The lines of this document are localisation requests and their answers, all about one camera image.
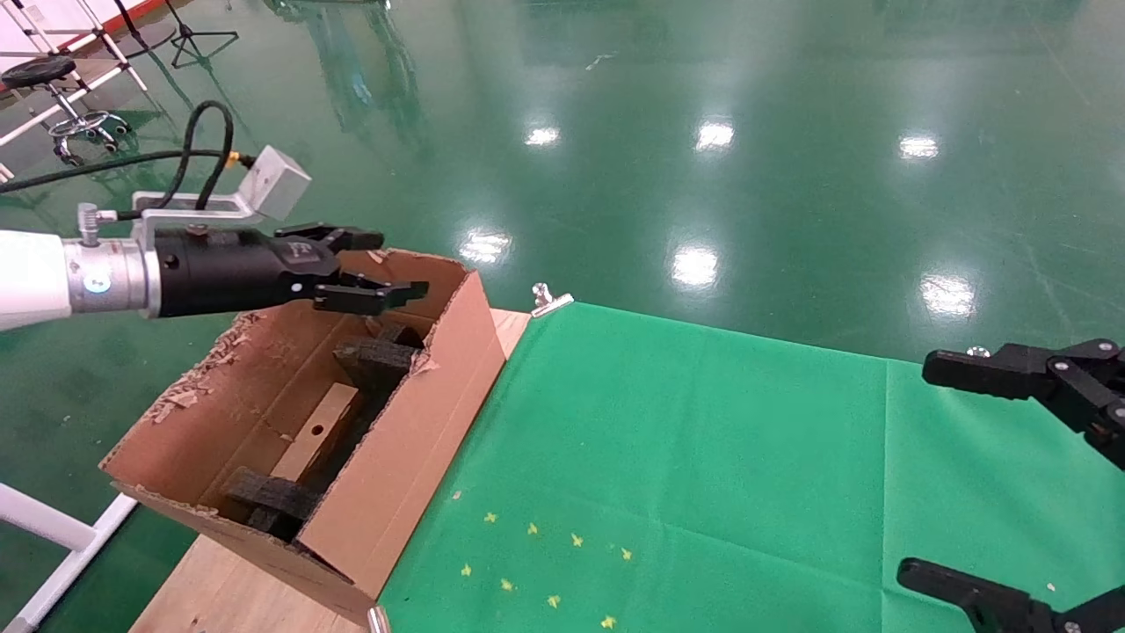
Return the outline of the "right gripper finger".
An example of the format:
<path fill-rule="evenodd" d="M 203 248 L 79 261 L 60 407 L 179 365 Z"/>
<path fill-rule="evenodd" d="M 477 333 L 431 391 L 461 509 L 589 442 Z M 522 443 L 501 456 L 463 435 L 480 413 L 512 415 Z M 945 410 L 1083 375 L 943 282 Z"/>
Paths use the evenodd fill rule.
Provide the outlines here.
<path fill-rule="evenodd" d="M 1029 593 L 922 558 L 907 557 L 897 566 L 897 584 L 965 613 L 976 632 L 1120 632 L 1124 586 L 1098 594 L 1076 608 L 1055 611 Z"/>
<path fill-rule="evenodd" d="M 1034 400 L 1124 469 L 1124 352 L 1112 340 L 1065 349 L 1008 342 L 993 353 L 933 350 L 922 378 L 957 391 Z"/>

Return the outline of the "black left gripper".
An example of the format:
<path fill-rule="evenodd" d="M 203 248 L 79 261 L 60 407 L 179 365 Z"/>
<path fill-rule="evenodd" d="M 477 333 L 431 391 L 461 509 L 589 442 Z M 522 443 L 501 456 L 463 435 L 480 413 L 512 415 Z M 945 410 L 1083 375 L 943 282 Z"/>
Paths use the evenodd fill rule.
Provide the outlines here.
<path fill-rule="evenodd" d="M 317 311 L 377 317 L 424 299 L 428 281 L 390 284 L 341 273 L 334 253 L 382 244 L 382 232 L 325 221 L 274 229 L 274 236 L 256 229 L 160 229 L 158 316 L 256 311 L 312 299 Z"/>

